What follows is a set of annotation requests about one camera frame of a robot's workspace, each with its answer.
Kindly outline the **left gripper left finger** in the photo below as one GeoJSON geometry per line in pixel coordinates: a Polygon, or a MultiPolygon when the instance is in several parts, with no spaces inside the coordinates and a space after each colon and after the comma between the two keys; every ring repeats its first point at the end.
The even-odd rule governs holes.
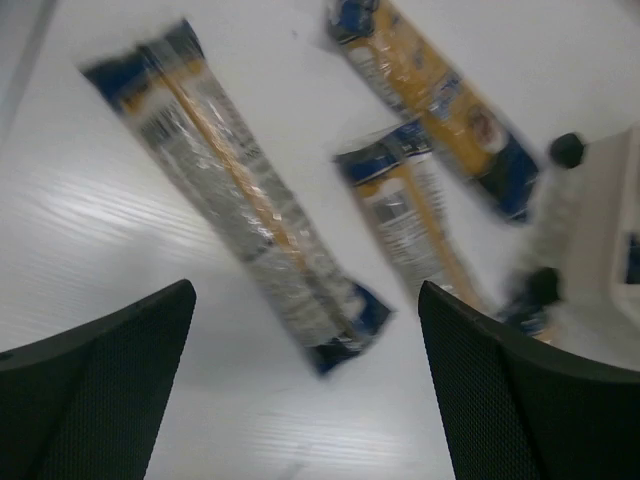
{"type": "Polygon", "coordinates": [[[195,304],[183,279],[2,352],[2,478],[144,478],[195,304]]]}

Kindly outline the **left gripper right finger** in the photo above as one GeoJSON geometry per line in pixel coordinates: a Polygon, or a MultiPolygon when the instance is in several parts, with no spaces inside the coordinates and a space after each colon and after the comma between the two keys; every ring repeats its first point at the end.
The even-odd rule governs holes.
{"type": "Polygon", "coordinates": [[[527,337],[432,282],[418,313],[456,478],[638,478],[638,372],[527,337]]]}

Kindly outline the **spaghetti bag yellow front top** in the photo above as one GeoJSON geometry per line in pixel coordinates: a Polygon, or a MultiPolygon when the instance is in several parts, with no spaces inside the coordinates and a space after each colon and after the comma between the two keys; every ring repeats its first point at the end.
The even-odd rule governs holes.
{"type": "Polygon", "coordinates": [[[369,87],[418,119],[448,167],[509,222],[529,218],[539,169],[529,149],[390,1],[330,1],[327,30],[369,87]]]}

